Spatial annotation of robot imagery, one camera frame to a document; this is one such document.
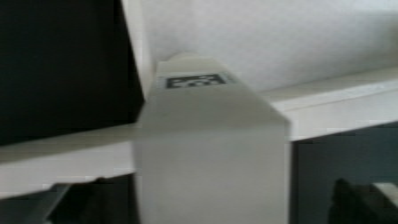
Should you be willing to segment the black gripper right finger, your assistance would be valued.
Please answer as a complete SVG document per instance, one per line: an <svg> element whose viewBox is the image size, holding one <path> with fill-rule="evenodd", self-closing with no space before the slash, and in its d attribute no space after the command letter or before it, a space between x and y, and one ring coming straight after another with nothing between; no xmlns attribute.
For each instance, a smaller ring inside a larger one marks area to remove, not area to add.
<svg viewBox="0 0 398 224"><path fill-rule="evenodd" d="M327 224L398 224L398 184L335 184Z"/></svg>

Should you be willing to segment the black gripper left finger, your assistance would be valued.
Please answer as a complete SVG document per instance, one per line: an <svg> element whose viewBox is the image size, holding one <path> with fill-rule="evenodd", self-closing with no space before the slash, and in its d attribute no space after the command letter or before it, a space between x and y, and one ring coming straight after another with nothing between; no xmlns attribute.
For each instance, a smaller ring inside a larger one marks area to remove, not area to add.
<svg viewBox="0 0 398 224"><path fill-rule="evenodd" d="M134 224L132 179L100 178L89 183L59 184L24 224Z"/></svg>

